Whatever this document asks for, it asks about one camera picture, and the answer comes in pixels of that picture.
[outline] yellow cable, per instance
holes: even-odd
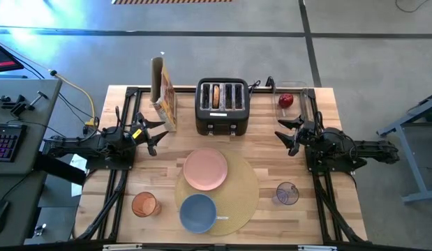
[[[20,54],[19,52],[16,52],[15,50],[9,48],[8,46],[4,45],[4,44],[1,43],[1,42],[0,42],[0,45],[3,46],[3,47],[5,47],[6,49],[8,49],[8,50],[10,50],[10,51],[12,51],[12,52],[14,52],[14,53],[16,53],[17,55],[21,56],[22,58],[26,59],[27,61],[30,61],[30,62],[32,62],[33,64],[35,64],[35,65],[37,65],[37,66],[39,66],[39,67],[41,67],[41,68],[46,69],[49,73],[52,72],[52,70],[50,70],[49,68],[46,68],[45,66],[42,66],[41,64],[36,63],[35,61],[32,61],[31,59],[29,59],[29,58],[27,58],[26,56]],[[77,89],[77,90],[83,92],[83,93],[84,93],[84,94],[89,98],[90,106],[91,106],[91,115],[93,116],[93,118],[91,118],[91,120],[90,120],[89,122],[86,122],[86,125],[89,125],[89,126],[94,125],[94,119],[95,119],[95,106],[94,106],[93,100],[91,99],[90,95],[89,95],[86,91],[84,91],[84,89],[82,89],[82,88],[80,88],[79,86],[75,85],[74,83],[68,81],[64,76],[60,75],[59,73],[55,74],[54,76],[57,77],[58,79],[62,80],[63,82],[69,84],[69,85],[72,86],[73,88],[75,88],[75,89]]]

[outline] desk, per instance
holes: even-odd
[[[117,123],[114,107],[122,107],[127,86],[109,86],[101,115],[103,127]],[[318,109],[323,113],[326,127],[341,128],[333,89],[315,89]],[[275,130],[285,132],[276,122],[270,94],[253,94],[247,133],[242,137],[201,136],[195,129],[194,94],[178,93],[178,128],[169,133],[158,145],[158,155],[149,156],[145,146],[137,148],[132,170],[129,172],[119,243],[233,243],[233,244],[321,244],[312,176],[306,170],[303,149],[289,157]],[[146,119],[158,121],[158,115],[149,105],[149,94],[143,93],[140,111]],[[163,130],[152,132],[153,135]],[[226,236],[191,234],[181,225],[179,209],[174,201],[177,175],[186,156],[200,147],[228,149],[242,154],[254,168],[260,184],[260,200],[253,218],[239,231]],[[76,215],[75,231],[81,234],[103,206],[109,171],[97,171],[85,184]],[[299,201],[292,206],[275,206],[271,202],[273,191],[284,181],[294,183],[300,193]],[[338,210],[357,235],[366,239],[357,191],[346,174],[333,173],[334,194]],[[162,203],[162,212],[156,217],[139,218],[131,210],[136,194],[153,193]],[[108,236],[113,212],[107,221]],[[327,214],[329,233],[334,236],[332,219]]]
[[[37,91],[45,93],[49,100],[39,100],[32,112],[25,111],[21,118],[25,121],[47,125],[54,104],[61,88],[61,81],[56,79],[0,79],[0,96],[10,96],[13,100],[19,94],[31,102],[37,97]],[[0,108],[0,123],[14,119],[9,110]],[[36,155],[42,143],[45,128],[41,125],[27,124],[27,133],[20,146],[19,153],[13,163],[0,163],[0,199],[29,172],[36,160]],[[29,231],[32,231],[34,213],[36,212],[40,194],[47,174],[33,171],[7,197],[10,202],[6,225],[0,233],[0,246],[21,245]]]

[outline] apple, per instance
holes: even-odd
[[[283,109],[289,108],[293,104],[293,95],[284,93],[279,97],[279,106]]]

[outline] gray floor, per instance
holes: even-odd
[[[19,8],[24,1],[2,2],[0,25],[8,26],[303,31],[297,0],[150,6],[111,6],[110,0],[53,0],[46,9],[43,1],[34,1],[37,4],[32,8],[44,8],[45,16],[28,9],[16,12],[26,15],[24,19],[6,15],[15,8],[13,4]],[[399,2],[409,9],[421,1]],[[312,32],[432,33],[432,1],[411,14],[397,10],[392,0],[306,0],[306,5]],[[150,83],[150,59],[161,52],[176,85],[196,84],[202,77],[240,77],[253,82],[272,75],[278,82],[301,80],[313,86],[304,38],[37,36],[14,31],[0,35],[0,40],[84,87],[93,96],[98,114],[107,85]],[[377,129],[432,94],[432,40],[314,39],[313,44],[322,86],[334,88],[343,129],[354,139],[377,139]],[[65,85],[62,93],[89,109],[84,96],[69,86]],[[58,102],[50,125],[76,136],[81,125],[72,118]],[[399,143],[392,135],[388,138]],[[422,172],[432,188],[432,169]],[[358,170],[356,179],[370,241],[432,249],[432,200],[410,205],[401,201],[401,196],[417,191],[403,153],[395,165],[369,161]],[[50,189],[44,192],[40,205],[57,208],[43,211],[44,219],[50,221],[60,212],[71,219],[77,200],[68,198],[69,184],[55,178],[48,183]],[[71,220],[61,221],[56,219],[53,225],[71,228]],[[52,231],[40,241],[64,240],[67,233]]]

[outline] rgb keyboard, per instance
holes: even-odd
[[[14,161],[26,129],[26,125],[0,123],[0,162]]]

